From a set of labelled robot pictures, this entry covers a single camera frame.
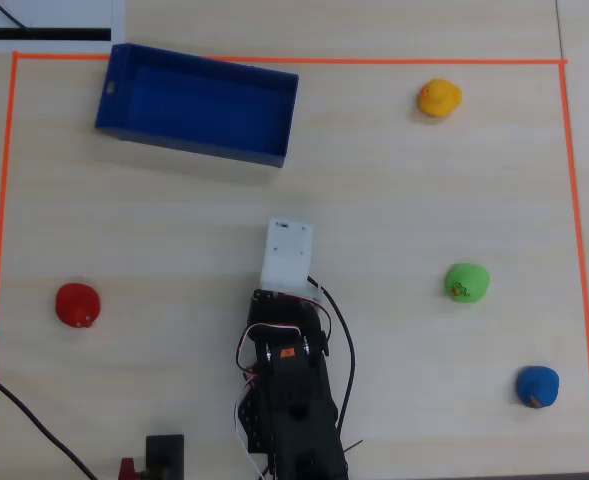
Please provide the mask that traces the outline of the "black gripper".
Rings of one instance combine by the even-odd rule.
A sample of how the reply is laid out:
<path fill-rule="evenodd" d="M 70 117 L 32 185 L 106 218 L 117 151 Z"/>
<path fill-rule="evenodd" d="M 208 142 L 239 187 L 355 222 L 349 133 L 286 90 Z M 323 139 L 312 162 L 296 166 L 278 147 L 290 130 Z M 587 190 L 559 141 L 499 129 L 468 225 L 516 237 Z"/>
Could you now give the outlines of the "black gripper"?
<path fill-rule="evenodd" d="M 248 335 L 256 344 L 307 340 L 314 353 L 329 355 L 332 319 L 318 301 L 257 289 L 250 301 Z"/>

